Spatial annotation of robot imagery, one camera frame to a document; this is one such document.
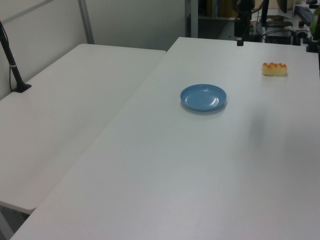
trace table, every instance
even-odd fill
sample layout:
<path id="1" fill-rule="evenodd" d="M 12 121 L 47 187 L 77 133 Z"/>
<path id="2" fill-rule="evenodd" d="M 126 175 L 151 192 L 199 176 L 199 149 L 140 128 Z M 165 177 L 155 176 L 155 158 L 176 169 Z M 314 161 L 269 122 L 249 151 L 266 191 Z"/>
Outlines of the table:
<path id="1" fill-rule="evenodd" d="M 0 101 L 0 205 L 30 214 L 165 51 L 81 44 Z"/>
<path id="2" fill-rule="evenodd" d="M 199 83 L 226 106 L 183 107 Z M 319 123 L 317 54 L 179 38 L 12 240 L 317 239 Z"/>

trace cable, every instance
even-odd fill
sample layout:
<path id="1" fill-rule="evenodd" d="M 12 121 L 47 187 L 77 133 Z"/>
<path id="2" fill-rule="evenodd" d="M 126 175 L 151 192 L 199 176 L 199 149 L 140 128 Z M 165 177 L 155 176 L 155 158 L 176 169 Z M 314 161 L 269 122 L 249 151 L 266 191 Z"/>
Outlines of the cable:
<path id="1" fill-rule="evenodd" d="M 262 9 L 264 3 L 265 3 L 265 0 L 263 0 L 262 3 L 258 6 L 258 8 L 256 10 L 252 11 L 251 14 L 259 12 Z"/>
<path id="2" fill-rule="evenodd" d="M 281 32 L 295 33 L 294 31 L 289 30 L 289 29 L 282 29 L 282 30 L 273 30 L 273 31 L 266 32 L 266 33 L 262 34 L 262 36 L 266 36 L 266 35 L 269 35 L 269 34 L 275 34 L 275 33 L 281 33 Z"/>
<path id="3" fill-rule="evenodd" d="M 11 87 L 11 67 L 10 66 L 9 66 L 9 86 L 10 86 L 10 91 L 13 92 Z"/>
<path id="4" fill-rule="evenodd" d="M 258 16 L 256 16 L 256 23 L 255 23 L 255 29 L 256 29 L 256 31 L 257 31 L 257 28 L 258 28 L 259 11 L 258 11 Z"/>
<path id="5" fill-rule="evenodd" d="M 198 7 L 198 11 L 199 11 L 199 10 L 202 12 L 202 13 L 200 13 L 200 14 L 206 15 L 206 11 L 205 11 L 203 8 Z"/>
<path id="6" fill-rule="evenodd" d="M 301 29 L 301 30 L 297 29 L 297 30 L 295 30 L 295 34 L 297 34 L 298 32 L 308 32 L 308 33 L 310 33 L 310 31 L 306 30 L 306 29 Z"/>
<path id="7" fill-rule="evenodd" d="M 1 24 L 1 28 L 2 28 L 2 30 L 4 32 L 6 41 L 7 41 L 8 45 L 9 45 L 9 38 L 8 38 L 6 30 L 5 30 L 5 28 L 4 28 L 4 26 L 2 24 Z M 10 91 L 13 92 L 12 87 L 11 87 L 11 67 L 10 66 L 9 66 L 9 87 L 10 87 Z"/>
<path id="8" fill-rule="evenodd" d="M 219 2 L 220 0 L 216 0 L 216 3 L 212 9 L 212 14 L 216 15 L 218 17 L 218 13 L 219 13 Z"/>

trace black stand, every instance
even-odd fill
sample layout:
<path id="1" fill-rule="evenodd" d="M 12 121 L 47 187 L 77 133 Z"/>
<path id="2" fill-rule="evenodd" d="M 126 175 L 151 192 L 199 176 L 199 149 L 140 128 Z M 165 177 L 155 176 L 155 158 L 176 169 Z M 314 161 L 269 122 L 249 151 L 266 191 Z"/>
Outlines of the black stand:
<path id="1" fill-rule="evenodd" d="M 17 93 L 23 93 L 25 90 L 31 88 L 31 85 L 25 84 L 24 81 L 22 81 L 22 78 L 19 73 L 16 61 L 15 61 L 14 56 L 12 55 L 12 52 L 10 50 L 9 43 L 6 38 L 4 27 L 1 23 L 1 21 L 0 21 L 0 42 L 3 47 L 4 53 L 6 55 L 6 58 L 8 59 L 10 69 L 12 70 L 12 73 L 13 73 L 15 81 L 16 81 L 16 88 L 12 91 L 17 92 Z"/>
<path id="2" fill-rule="evenodd" d="M 306 40 L 307 40 L 308 46 L 306 46 L 305 50 L 308 53 L 318 53 L 319 41 L 312 40 L 311 37 L 307 37 Z"/>
<path id="3" fill-rule="evenodd" d="M 238 17 L 234 20 L 234 36 L 237 38 L 237 46 L 243 46 L 246 42 L 262 41 L 262 36 L 257 30 L 257 25 L 251 25 L 252 12 L 255 7 L 254 0 L 241 0 L 239 5 L 237 0 L 232 0 L 232 9 L 238 13 Z"/>

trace plate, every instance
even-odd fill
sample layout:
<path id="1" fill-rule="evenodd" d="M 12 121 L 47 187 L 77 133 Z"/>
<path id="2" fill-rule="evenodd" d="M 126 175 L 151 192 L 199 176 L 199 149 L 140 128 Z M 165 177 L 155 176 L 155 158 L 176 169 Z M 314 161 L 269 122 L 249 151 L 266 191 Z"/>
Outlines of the plate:
<path id="1" fill-rule="evenodd" d="M 224 105 L 227 94 L 218 86 L 197 84 L 185 88 L 180 94 L 180 99 L 190 109 L 211 111 Z"/>

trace wall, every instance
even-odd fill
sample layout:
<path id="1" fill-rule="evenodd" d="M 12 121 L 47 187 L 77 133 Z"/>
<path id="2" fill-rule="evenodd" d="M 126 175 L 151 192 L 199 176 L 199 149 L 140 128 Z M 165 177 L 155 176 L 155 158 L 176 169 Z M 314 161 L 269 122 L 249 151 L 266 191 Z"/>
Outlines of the wall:
<path id="1" fill-rule="evenodd" d="M 255 7 L 257 8 L 263 0 L 256 0 L 255 1 Z M 287 0 L 287 9 L 292 9 L 294 0 Z M 269 9 L 279 9 L 277 0 L 269 0 Z"/>
<path id="2" fill-rule="evenodd" d="M 167 51 L 186 35 L 185 0 L 86 0 L 95 44 Z"/>
<path id="3" fill-rule="evenodd" d="M 75 46 L 87 43 L 78 0 L 50 1 L 3 26 L 24 82 Z M 10 88 L 9 64 L 0 48 L 1 100 Z"/>

